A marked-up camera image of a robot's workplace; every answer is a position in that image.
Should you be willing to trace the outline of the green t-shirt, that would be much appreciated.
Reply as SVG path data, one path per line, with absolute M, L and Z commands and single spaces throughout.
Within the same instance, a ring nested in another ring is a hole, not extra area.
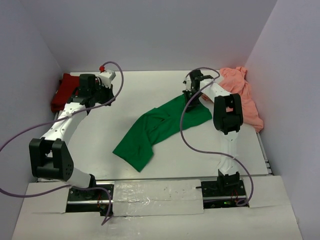
M 181 94 L 141 115 L 112 151 L 141 172 L 154 156 L 153 146 L 177 134 L 185 108 Z

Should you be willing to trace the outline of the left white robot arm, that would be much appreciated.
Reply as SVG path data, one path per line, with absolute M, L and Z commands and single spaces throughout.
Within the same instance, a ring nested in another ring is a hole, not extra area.
M 86 199 L 98 193 L 92 174 L 77 169 L 68 144 L 81 121 L 93 107 L 109 106 L 114 100 L 112 80 L 116 73 L 105 70 L 98 75 L 81 74 L 79 86 L 67 100 L 61 115 L 41 137 L 29 143 L 32 175 L 38 179 L 58 180 L 80 188 Z

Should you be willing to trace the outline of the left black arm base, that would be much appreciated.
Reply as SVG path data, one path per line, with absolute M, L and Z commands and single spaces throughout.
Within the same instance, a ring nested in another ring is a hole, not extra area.
M 66 213 L 99 213 L 105 217 L 109 208 L 109 197 L 104 190 L 69 189 Z

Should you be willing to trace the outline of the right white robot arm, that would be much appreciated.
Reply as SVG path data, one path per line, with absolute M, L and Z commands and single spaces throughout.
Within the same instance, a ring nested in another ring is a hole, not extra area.
M 229 195 L 240 183 L 240 174 L 234 157 L 237 151 L 237 137 L 244 122 L 242 101 L 237 93 L 230 93 L 215 82 L 211 75 L 204 75 L 201 69 L 194 69 L 183 81 L 185 107 L 183 114 L 195 109 L 201 95 L 213 102 L 212 120 L 220 133 L 221 159 L 218 167 L 216 189 L 224 196 Z

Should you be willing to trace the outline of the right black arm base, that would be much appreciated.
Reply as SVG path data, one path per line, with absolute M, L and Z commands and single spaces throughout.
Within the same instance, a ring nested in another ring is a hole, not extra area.
M 237 204 L 247 201 L 247 193 L 243 180 L 236 186 L 221 189 L 217 180 L 201 180 L 200 186 L 195 187 L 202 193 L 204 209 L 236 208 Z

